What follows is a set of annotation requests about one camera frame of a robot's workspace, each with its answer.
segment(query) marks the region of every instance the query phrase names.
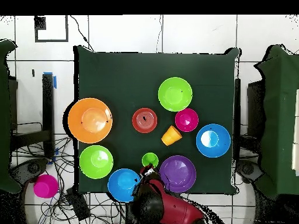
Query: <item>blue plate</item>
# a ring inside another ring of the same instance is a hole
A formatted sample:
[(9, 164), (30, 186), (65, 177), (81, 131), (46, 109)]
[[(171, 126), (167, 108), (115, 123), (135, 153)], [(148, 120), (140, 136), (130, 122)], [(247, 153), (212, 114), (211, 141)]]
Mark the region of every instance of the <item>blue plate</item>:
[(224, 155), (231, 145), (228, 131), (218, 124), (209, 124), (200, 129), (196, 136), (196, 146), (199, 152), (209, 158)]
[(108, 190), (120, 202), (131, 202), (135, 186), (140, 182), (139, 175), (131, 169), (118, 169), (108, 180)]

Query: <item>purple plate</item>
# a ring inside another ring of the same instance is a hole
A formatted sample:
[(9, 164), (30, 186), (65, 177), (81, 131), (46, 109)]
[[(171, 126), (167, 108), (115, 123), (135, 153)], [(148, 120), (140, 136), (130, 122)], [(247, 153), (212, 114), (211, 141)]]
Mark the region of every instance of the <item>purple plate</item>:
[(160, 167), (160, 175), (167, 190), (183, 193), (194, 184), (196, 170), (191, 160), (175, 155), (164, 160)]

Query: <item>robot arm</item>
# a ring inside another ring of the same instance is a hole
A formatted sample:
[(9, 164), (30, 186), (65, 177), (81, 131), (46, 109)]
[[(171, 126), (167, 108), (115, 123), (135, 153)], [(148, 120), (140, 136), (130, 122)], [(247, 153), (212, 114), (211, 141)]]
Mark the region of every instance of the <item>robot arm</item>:
[(159, 173), (142, 168), (143, 178), (136, 188), (132, 211), (139, 224), (203, 224), (204, 215), (195, 206), (164, 190)]

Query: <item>green cup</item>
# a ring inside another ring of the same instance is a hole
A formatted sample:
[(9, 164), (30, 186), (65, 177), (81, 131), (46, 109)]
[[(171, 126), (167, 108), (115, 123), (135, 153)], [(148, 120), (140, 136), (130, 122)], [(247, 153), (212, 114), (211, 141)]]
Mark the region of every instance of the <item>green cup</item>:
[(159, 159), (158, 159), (157, 155), (152, 152), (146, 153), (142, 157), (141, 161), (142, 161), (143, 166), (147, 166), (151, 163), (154, 167), (157, 167), (157, 165), (159, 163)]
[(111, 172), (113, 157), (105, 147), (92, 145), (82, 151), (79, 165), (83, 174), (87, 177), (101, 179)]

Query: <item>green plate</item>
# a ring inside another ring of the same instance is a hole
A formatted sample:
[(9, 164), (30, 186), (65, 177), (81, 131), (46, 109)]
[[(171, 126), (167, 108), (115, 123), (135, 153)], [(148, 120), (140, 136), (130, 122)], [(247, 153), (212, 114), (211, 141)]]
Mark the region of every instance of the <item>green plate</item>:
[(82, 151), (79, 164), (83, 174), (87, 177), (101, 179), (111, 172), (113, 157), (105, 147), (92, 145)]
[(168, 78), (160, 85), (158, 98), (162, 107), (168, 111), (182, 111), (191, 102), (192, 88), (182, 78)]

